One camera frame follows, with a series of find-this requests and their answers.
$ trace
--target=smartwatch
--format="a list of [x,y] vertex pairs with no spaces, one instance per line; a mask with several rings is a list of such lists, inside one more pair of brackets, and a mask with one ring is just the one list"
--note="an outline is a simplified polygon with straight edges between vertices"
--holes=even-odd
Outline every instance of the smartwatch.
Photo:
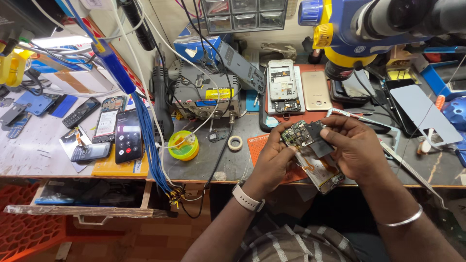
[[254,212],[259,212],[265,204],[265,199],[262,199],[260,202],[250,198],[246,195],[241,187],[243,186],[245,180],[241,180],[233,188],[233,197],[238,201],[240,205],[244,208],[249,209]]

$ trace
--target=silver bangle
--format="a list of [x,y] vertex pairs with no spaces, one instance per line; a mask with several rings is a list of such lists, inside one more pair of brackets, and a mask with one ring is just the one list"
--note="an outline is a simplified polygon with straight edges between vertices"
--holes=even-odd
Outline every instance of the silver bangle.
[[419,217],[421,217],[421,214],[422,214],[422,206],[420,204],[419,205],[419,211],[417,213],[414,214],[414,216],[406,219],[405,221],[402,221],[402,222],[399,222],[399,223],[394,223],[394,224],[382,224],[382,223],[379,223],[381,225],[384,225],[386,227],[391,227],[391,228],[394,228],[394,227],[399,227],[399,226],[402,226],[402,225],[406,225],[406,224],[409,224],[415,220],[417,220]]

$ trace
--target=yellow notebook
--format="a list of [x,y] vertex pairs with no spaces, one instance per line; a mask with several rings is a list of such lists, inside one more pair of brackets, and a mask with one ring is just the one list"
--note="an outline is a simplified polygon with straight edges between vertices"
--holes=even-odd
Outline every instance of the yellow notebook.
[[115,164],[115,145],[113,145],[110,156],[105,159],[98,159],[94,165],[91,175],[93,176],[133,176],[146,177],[149,171],[149,162],[144,153],[142,159]]

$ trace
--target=human arm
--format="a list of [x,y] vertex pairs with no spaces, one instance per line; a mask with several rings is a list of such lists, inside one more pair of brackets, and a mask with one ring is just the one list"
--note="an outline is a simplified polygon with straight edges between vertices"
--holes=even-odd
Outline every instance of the human arm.
[[[241,188],[250,198],[261,201],[282,181],[294,147],[280,142],[281,133],[292,123],[286,122],[272,129],[267,143],[260,152],[251,176]],[[231,199],[202,235],[191,245],[183,262],[231,261],[246,233],[255,212]]]
[[391,170],[371,128],[345,116],[322,123],[327,128],[321,136],[337,148],[333,156],[342,172],[361,188],[393,261],[464,261],[424,213],[403,226],[381,225],[412,217],[418,203]]

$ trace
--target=hand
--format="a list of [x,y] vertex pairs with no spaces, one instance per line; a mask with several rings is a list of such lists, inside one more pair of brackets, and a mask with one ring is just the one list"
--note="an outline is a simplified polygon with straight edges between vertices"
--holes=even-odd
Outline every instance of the hand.
[[343,174],[359,185],[367,178],[393,174],[377,134],[364,123],[346,116],[323,118],[320,135],[336,147],[332,154]]
[[253,173],[242,187],[244,193],[260,201],[278,187],[292,163],[296,148],[280,142],[281,133],[293,123],[285,122],[272,129],[267,143],[259,154]]

